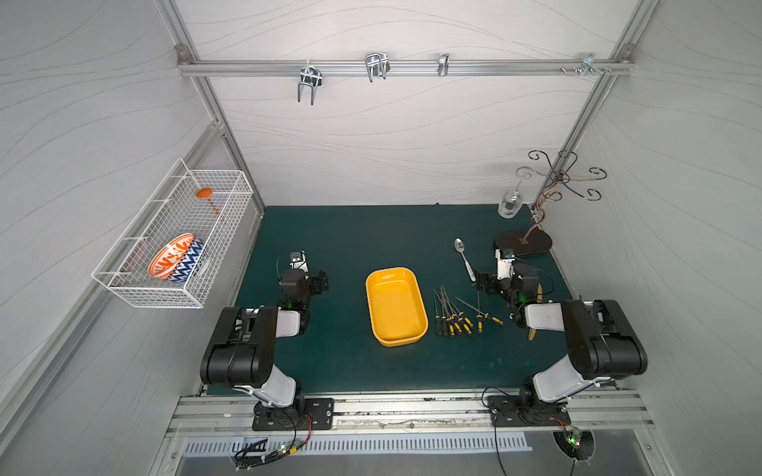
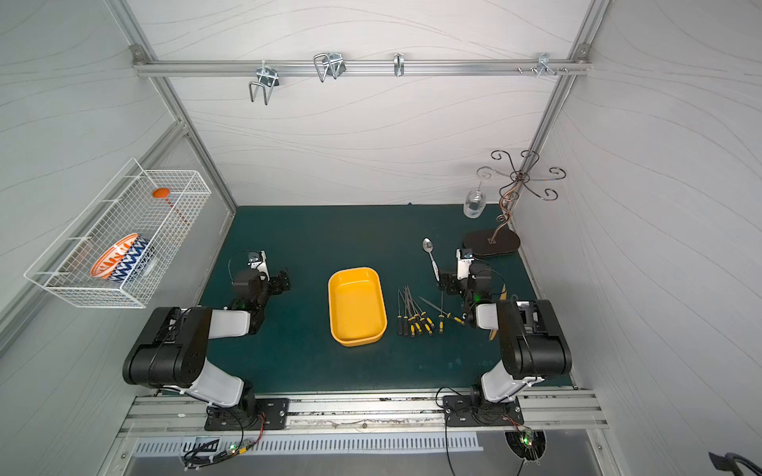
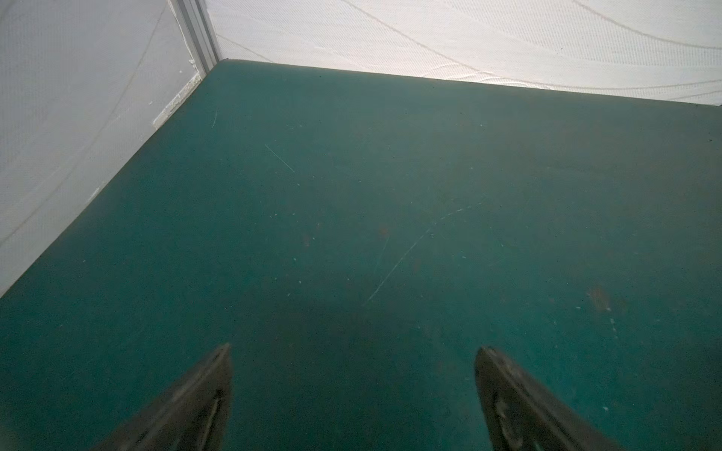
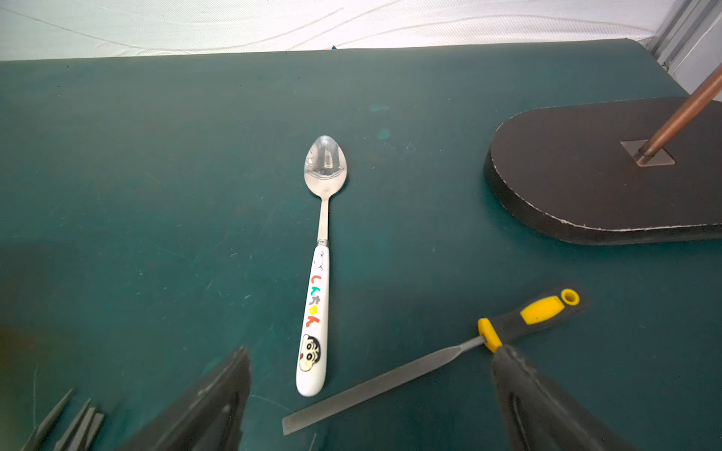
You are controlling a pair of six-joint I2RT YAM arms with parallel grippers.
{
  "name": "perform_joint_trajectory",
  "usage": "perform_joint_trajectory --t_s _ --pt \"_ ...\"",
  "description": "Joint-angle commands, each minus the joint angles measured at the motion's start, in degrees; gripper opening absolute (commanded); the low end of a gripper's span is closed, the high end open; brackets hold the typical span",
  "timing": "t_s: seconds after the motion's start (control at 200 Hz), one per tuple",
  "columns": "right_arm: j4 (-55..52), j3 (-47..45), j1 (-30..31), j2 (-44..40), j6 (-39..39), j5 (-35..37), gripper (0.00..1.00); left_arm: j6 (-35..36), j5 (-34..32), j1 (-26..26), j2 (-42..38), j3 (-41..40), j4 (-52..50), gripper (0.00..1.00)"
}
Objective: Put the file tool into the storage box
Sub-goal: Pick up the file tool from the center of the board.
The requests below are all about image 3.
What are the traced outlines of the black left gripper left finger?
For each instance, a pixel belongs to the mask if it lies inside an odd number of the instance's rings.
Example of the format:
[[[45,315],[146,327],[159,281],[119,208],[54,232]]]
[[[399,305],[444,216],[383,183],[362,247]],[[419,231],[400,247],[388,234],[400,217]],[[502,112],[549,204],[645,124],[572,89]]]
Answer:
[[[204,356],[95,450],[219,450],[231,413],[231,345]]]

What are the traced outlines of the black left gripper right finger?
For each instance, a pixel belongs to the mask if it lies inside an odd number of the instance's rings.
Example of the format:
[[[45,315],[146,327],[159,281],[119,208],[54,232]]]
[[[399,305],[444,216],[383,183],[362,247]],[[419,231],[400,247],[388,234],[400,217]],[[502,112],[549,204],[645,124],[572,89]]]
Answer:
[[[475,381],[494,450],[619,450],[501,351],[479,348]]]

